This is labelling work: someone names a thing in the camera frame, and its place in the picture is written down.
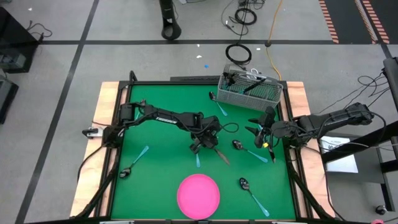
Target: wire basket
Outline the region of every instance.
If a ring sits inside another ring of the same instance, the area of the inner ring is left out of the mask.
[[[278,105],[283,86],[276,79],[246,72],[245,75],[233,75],[233,80],[234,84],[228,86],[228,79],[220,76],[217,101],[258,111]],[[257,86],[245,92],[254,84]]]

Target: orange striped tape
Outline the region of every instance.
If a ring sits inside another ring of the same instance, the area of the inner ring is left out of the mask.
[[[386,31],[384,30],[383,26],[381,25],[381,22],[379,18],[376,15],[376,12],[374,12],[373,7],[370,3],[369,0],[363,0],[363,5],[365,6],[365,10],[369,13],[371,20],[373,24],[376,26],[377,32],[380,34],[381,39],[385,44],[390,44],[390,39],[388,38],[388,35]]]
[[[366,29],[368,30],[368,33],[369,33],[369,35],[371,36],[372,44],[375,44],[377,40],[374,38],[373,33],[372,33],[372,31],[371,31],[371,28],[369,27],[369,24],[366,22],[366,17],[365,17],[365,15],[363,14],[363,12],[362,12],[362,10],[361,10],[361,7],[359,6],[357,0],[354,0],[354,2],[355,2],[355,5],[356,5],[356,8],[358,9],[358,11],[359,11],[359,13],[360,13],[360,15],[361,15],[361,17],[362,17],[363,23],[365,24]]]
[[[323,17],[325,17],[326,20],[326,24],[328,25],[328,29],[329,29],[329,33],[331,36],[331,39],[334,43],[338,44],[338,36],[335,30],[335,27],[333,25],[333,22],[331,21],[330,15],[329,15],[329,11],[328,8],[325,4],[324,0],[319,0],[319,5],[321,6],[321,10],[323,13]]]

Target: wooden board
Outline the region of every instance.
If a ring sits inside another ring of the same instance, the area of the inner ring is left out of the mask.
[[[94,115],[94,121],[104,124],[110,124],[113,116],[114,105],[116,102],[116,95],[118,93],[118,82],[104,82],[101,86],[97,107]],[[290,104],[292,106],[293,116],[301,116],[310,114],[307,96],[302,82],[287,82],[290,96]],[[126,98],[126,91],[124,91],[122,101]],[[287,118],[287,111],[285,103],[282,102],[282,111],[284,118]],[[90,155],[95,149],[100,147],[101,139],[88,140],[85,157]],[[317,140],[312,139],[308,143],[309,147],[318,149]],[[92,196],[97,191],[101,172],[103,168],[105,149],[97,153],[93,158],[87,161],[81,170],[80,180],[77,185],[75,199],[73,201],[72,210],[70,215],[74,216],[79,214],[86,204],[91,200]],[[325,173],[322,168],[322,159],[319,154],[311,150],[302,150],[301,152],[303,168],[305,171],[305,178],[307,187],[316,198],[318,203],[325,209],[327,213],[334,216],[334,212],[328,203]],[[302,217],[306,217],[304,201],[301,190],[296,187],[298,194],[298,202],[300,205],[300,213]],[[101,206],[101,215],[105,215],[106,207],[108,205],[109,188],[104,193],[103,203]]]

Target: green table surface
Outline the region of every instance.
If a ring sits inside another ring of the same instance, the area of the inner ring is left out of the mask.
[[[273,164],[267,149],[254,146],[254,135],[245,126],[258,118],[260,111],[220,103],[228,116],[223,116],[208,92],[217,92],[211,85],[138,85],[133,86],[131,102],[145,99],[155,107],[182,112],[202,112],[205,117],[215,115],[221,124],[235,122],[239,131],[218,134],[217,148],[229,159],[228,166],[214,150],[202,148],[201,167],[196,167],[196,155],[189,149],[190,133],[158,121],[146,121],[125,132],[120,170],[128,167],[145,146],[149,150],[132,168],[126,179],[118,179],[111,218],[113,219],[188,219],[177,205],[177,190],[182,180],[192,174],[211,177],[220,190],[220,205],[208,219],[283,219],[295,218],[292,193],[282,144],[274,148]],[[263,163],[246,151],[233,148],[232,140],[240,140],[245,148],[262,157]],[[238,184],[240,177],[250,183],[251,192],[269,211],[266,217],[249,192]]]

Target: concrete floor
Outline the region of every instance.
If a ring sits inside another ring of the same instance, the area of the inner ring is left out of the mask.
[[[41,22],[53,31],[46,40],[80,40],[94,0],[13,0],[3,6],[23,25],[29,20]],[[225,29],[220,15],[229,0],[206,1],[181,5],[175,1],[182,28],[180,40],[234,40],[236,35]],[[257,11],[258,22],[243,39],[266,39],[278,0],[267,0]],[[233,15],[236,3],[224,14]],[[156,0],[99,0],[88,40],[162,40],[161,14]],[[275,40],[331,40],[317,0],[285,0],[279,12]],[[76,173],[83,160],[87,139],[81,135],[93,117],[101,82],[127,80],[134,70],[139,80],[169,80],[172,76],[219,75],[228,59],[224,44],[177,45],[84,45],[79,42],[41,45],[29,73],[9,75],[20,86],[6,123],[0,126],[0,217],[1,223],[15,223],[31,180],[37,159],[49,131],[58,99],[67,77],[73,77],[62,108],[49,153],[32,197],[25,222],[66,219],[76,190]],[[264,45],[248,44],[253,53],[248,68],[276,77],[264,53]],[[398,55],[398,45],[389,45]],[[231,51],[233,57],[245,53]],[[274,63],[283,79],[304,82],[313,113],[360,87],[361,75],[376,77],[385,55],[380,45],[288,45],[270,48]],[[76,70],[71,69],[78,56]],[[365,91],[356,101],[370,103],[374,98]],[[338,110],[349,100],[328,111]],[[387,123],[398,119],[391,94],[386,93],[371,110]],[[369,126],[344,127],[341,133],[362,135],[381,127],[375,119]],[[393,159],[383,151],[385,160]],[[391,185],[398,184],[397,174],[389,174]],[[394,200],[398,202],[395,189]],[[374,206],[383,204],[380,186],[348,182],[330,177],[330,192],[335,208],[348,220],[370,222],[383,217]]]

